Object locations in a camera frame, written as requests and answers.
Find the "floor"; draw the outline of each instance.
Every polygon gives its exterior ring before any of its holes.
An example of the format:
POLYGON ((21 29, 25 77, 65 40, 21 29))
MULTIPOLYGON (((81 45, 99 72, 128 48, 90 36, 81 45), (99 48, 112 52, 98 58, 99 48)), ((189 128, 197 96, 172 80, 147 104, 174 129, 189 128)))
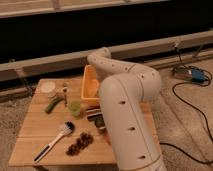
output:
MULTIPOLYGON (((213 60, 194 63, 200 68, 213 73, 213 60)), ((171 75, 171 68, 160 70, 163 88, 159 96, 152 102, 158 136, 161 142, 172 143, 200 160, 213 160, 213 148, 201 115, 183 104, 172 93, 172 86, 180 80, 171 75)), ((184 85, 177 88, 178 94, 202 109, 209 120, 213 132, 213 85, 201 88, 184 85)), ((30 98, 11 100, 0 103, 0 171, 33 171, 30 167, 9 167, 8 161, 12 149, 30 103, 30 98)), ((162 146, 164 162, 170 171, 210 171, 212 165, 202 165, 189 159, 174 148, 162 146)), ((115 165, 48 167, 53 171, 117 171, 115 165)))

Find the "table leg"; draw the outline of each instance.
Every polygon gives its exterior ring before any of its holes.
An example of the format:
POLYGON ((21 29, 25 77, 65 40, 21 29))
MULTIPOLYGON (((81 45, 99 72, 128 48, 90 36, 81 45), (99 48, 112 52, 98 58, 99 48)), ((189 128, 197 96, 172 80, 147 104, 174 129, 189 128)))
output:
POLYGON ((48 169, 46 169, 43 166, 33 166, 37 171, 49 171, 48 169))

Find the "power cord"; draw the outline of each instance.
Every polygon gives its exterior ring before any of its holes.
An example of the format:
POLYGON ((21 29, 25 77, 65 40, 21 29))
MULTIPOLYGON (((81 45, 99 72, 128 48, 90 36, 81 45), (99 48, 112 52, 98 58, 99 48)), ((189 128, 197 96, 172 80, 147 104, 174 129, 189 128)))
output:
MULTIPOLYGON (((213 136, 211 134, 211 131, 210 131, 210 128, 209 128, 209 123, 208 123, 208 119, 205 115, 205 113, 200 110, 198 107, 194 106, 193 104, 189 103, 188 101, 184 100, 182 97, 180 97, 177 92, 175 91, 175 88, 180 86, 180 85, 183 85, 183 84, 193 84, 193 85, 197 85, 197 86, 200 86, 200 87, 207 87, 211 84, 211 81, 212 81, 212 74, 207 71, 207 70, 204 70, 204 69, 200 69, 200 68, 197 68, 195 66, 186 66, 183 61, 182 61, 182 58, 181 58, 181 55, 180 55, 180 52, 179 52, 179 49, 176 48, 176 51, 178 53, 178 57, 180 59, 180 62, 181 62, 181 65, 184 67, 184 68, 187 68, 187 69, 197 69, 197 70, 200 70, 202 72, 204 72, 204 77, 205 77, 205 80, 203 83, 197 83, 197 82, 192 82, 192 81, 187 81, 187 82, 180 82, 180 83, 177 83, 175 84, 173 87, 172 87, 172 92, 174 93, 174 95, 179 99, 181 100, 182 102, 184 102, 185 104, 191 106, 193 109, 197 110, 198 112, 200 112, 202 114, 202 116, 204 117, 205 119, 205 123, 206 123, 206 127, 207 127, 207 132, 208 132, 208 135, 209 135, 209 138, 211 139, 211 141, 213 142, 213 136)), ((200 164, 205 164, 205 165, 210 165, 210 164, 213 164, 213 160, 211 161, 201 161, 201 160, 198 160, 196 159, 195 157, 191 156, 190 154, 188 154, 186 151, 184 151, 183 149, 181 149, 180 147, 176 146, 176 145, 173 145, 173 144, 170 144, 170 143, 165 143, 165 142, 160 142, 160 145, 165 145, 165 146, 169 146, 169 147, 173 147, 177 150, 179 150, 180 152, 182 152, 183 154, 185 154, 187 157, 189 157, 190 159, 200 163, 200 164)))

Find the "wooden table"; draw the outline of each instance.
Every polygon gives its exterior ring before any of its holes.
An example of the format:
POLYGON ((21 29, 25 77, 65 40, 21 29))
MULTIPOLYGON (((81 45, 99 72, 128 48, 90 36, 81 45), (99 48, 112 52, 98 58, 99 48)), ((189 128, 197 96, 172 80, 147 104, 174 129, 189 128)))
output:
MULTIPOLYGON (((10 166, 45 166, 45 165, 81 165, 81 164, 114 164, 115 157, 111 146, 104 136, 97 132, 92 122, 86 117, 74 118, 69 110, 60 102, 51 114, 46 114, 44 108, 49 103, 45 94, 41 93, 41 84, 46 81, 54 81, 57 90, 62 92, 62 84, 68 84, 68 101, 80 100, 81 78, 73 79, 42 79, 39 81, 35 95, 32 98, 27 115, 18 135, 15 148, 11 155, 10 166), (55 138, 58 127, 66 121, 72 121, 76 130, 69 137, 64 137, 54 148, 38 163, 33 159, 41 149, 55 138), (65 152, 73 144, 82 132, 90 132, 94 136, 93 144, 83 150, 77 156, 67 156, 65 152)), ((149 128, 153 134, 156 145, 159 147, 158 137, 152 117, 150 105, 142 104, 142 110, 149 128)))

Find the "white brush handle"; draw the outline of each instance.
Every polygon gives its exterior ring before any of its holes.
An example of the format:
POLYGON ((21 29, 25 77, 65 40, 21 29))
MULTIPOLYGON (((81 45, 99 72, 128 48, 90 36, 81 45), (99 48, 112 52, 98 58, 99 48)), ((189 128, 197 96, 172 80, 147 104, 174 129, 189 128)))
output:
POLYGON ((48 145, 46 145, 42 149, 42 151, 34 159, 34 162, 36 162, 36 163, 39 162, 63 136, 64 136, 64 134, 59 133, 58 136, 52 142, 50 142, 48 145))

